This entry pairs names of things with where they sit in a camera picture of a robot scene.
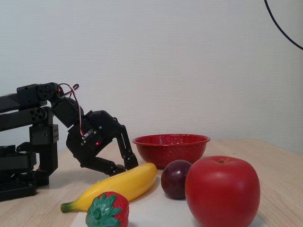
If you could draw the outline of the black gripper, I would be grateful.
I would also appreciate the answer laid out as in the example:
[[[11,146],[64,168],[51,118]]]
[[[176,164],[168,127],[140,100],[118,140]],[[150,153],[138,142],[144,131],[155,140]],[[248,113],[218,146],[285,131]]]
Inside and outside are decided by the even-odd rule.
[[[97,154],[116,138],[124,165],[97,157]],[[114,176],[138,166],[131,148],[126,127],[108,112],[89,111],[82,122],[68,130],[66,146],[80,166]]]

